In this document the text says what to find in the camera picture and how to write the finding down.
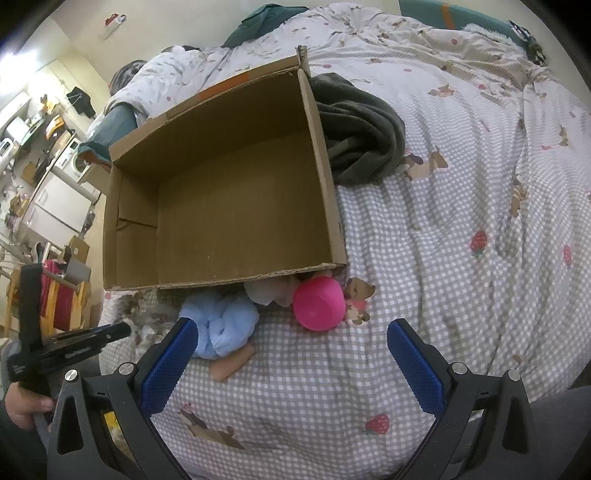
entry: blue towel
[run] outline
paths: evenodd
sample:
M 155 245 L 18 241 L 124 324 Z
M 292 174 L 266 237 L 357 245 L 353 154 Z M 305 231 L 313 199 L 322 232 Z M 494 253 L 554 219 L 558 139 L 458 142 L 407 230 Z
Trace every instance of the blue towel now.
M 178 315 L 197 323 L 199 341 L 193 356 L 209 360 L 228 356 L 244 346 L 259 319 L 258 310 L 246 295 L 224 297 L 213 289 L 189 296 Z

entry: white cabinet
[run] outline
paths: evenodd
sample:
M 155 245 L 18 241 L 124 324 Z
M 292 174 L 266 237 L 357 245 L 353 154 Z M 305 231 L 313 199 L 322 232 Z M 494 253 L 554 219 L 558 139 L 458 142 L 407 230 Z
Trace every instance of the white cabinet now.
M 63 248 L 74 235 L 77 235 L 76 231 L 61 223 L 57 218 L 51 216 L 34 203 L 27 209 L 21 222 L 30 231 L 25 234 L 30 245 L 45 239 Z
M 52 172 L 43 180 L 33 202 L 76 232 L 82 231 L 91 203 Z

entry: teal pillow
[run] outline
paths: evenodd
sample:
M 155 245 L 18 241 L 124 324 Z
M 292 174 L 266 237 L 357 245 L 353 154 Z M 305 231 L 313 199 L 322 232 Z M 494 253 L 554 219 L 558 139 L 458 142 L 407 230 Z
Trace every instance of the teal pillow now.
M 138 128 L 134 108 L 128 103 L 114 106 L 89 139 L 78 147 L 78 156 L 88 163 L 111 165 L 109 147 Z

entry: human hand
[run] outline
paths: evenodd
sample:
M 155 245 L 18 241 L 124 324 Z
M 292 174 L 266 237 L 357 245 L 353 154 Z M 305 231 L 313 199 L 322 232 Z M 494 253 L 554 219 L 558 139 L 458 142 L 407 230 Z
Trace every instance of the human hand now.
M 8 387 L 4 397 L 4 406 L 8 417 L 17 427 L 23 430 L 32 430 L 35 428 L 33 415 L 53 410 L 55 403 L 49 397 L 44 397 L 21 387 L 18 383 L 13 383 Z

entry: bed sheet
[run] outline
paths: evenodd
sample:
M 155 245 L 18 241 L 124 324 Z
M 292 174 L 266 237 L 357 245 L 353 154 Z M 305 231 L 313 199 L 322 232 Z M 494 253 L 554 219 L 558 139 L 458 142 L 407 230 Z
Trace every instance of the bed sheet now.
M 591 357 L 591 113 L 520 48 L 332 4 L 233 50 L 160 54 L 108 108 L 128 102 L 156 116 L 299 44 L 313 74 L 340 74 L 406 124 L 409 155 L 396 173 L 337 189 L 349 260 L 339 278 L 376 285 L 371 319 L 318 334 L 289 310 L 264 307 L 256 354 L 227 381 L 192 360 L 152 420 L 193 475 L 396 471 L 433 422 L 388 353 L 397 317 L 473 372 L 519 370 L 530 401 L 565 390 Z M 103 324 L 123 293 L 107 293 Z M 188 294 L 158 292 L 175 307 Z M 155 298 L 147 294 L 147 306 Z M 129 339 L 107 346 L 103 373 L 135 355 Z M 388 431 L 368 431 L 380 415 Z

